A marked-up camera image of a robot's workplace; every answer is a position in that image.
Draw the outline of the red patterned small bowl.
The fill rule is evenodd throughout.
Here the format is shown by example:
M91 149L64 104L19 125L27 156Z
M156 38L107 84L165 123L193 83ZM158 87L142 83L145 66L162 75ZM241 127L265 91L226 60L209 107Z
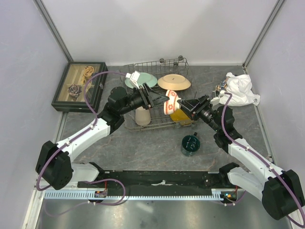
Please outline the red patterned small bowl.
M180 100L180 97L178 94L173 90L167 90L165 94L169 99L164 102L163 104L163 111L165 115L171 115L176 110L180 109L180 104L178 101Z

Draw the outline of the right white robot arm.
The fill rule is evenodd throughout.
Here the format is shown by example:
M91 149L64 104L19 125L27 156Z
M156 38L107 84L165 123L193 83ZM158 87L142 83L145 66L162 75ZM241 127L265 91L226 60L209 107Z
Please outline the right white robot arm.
M227 104L212 108L207 95L178 100L181 110L192 120L203 120L214 131L219 148L240 161L248 170L235 164L224 166L218 176L222 187L238 186L261 201L266 212L276 220L299 211L304 216L305 198L298 174L276 166L251 147L234 127L233 111Z

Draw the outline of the beige bird plate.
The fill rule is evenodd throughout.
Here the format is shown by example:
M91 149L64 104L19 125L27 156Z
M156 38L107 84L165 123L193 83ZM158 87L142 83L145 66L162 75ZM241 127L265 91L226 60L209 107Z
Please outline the beige bird plate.
M191 82L182 75L168 74L158 79L158 85L165 90L181 91L191 87Z

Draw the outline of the beige paper cup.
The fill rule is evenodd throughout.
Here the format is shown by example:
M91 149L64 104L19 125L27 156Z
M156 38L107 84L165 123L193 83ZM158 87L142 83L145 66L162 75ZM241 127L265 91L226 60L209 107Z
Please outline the beige paper cup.
M139 107L135 110L135 122L137 125L146 126L151 122L150 111Z

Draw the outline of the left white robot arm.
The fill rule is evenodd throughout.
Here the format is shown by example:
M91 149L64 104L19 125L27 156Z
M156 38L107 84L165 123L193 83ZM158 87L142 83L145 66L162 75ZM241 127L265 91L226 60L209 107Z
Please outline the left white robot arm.
M116 131L124 122L124 114L139 107L147 110L168 100L168 96L155 92L147 84L131 94L123 87L113 88L104 109L90 124L57 143L47 141L43 144L35 168L37 190L44 190L40 187L41 180L55 190L73 182L89 182L93 187L101 187L105 181L101 169L95 163L78 164L74 160L88 147Z

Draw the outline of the mint green plate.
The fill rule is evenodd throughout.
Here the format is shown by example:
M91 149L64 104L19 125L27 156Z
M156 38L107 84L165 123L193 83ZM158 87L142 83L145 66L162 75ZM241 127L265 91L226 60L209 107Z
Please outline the mint green plate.
M150 88L153 88L154 86L156 86L157 81L157 78L149 73L140 73L137 84L139 86L142 86L144 83L146 83ZM127 87L133 88L133 85L130 83L129 78L125 78L124 83Z

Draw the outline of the yellow patterned plate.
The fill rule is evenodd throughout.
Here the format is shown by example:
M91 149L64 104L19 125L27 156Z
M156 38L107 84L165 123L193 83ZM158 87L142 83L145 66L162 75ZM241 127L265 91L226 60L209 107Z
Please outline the yellow patterned plate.
M180 125L190 125L194 122L181 109L178 109L174 113L170 114L170 118L175 123L179 123Z

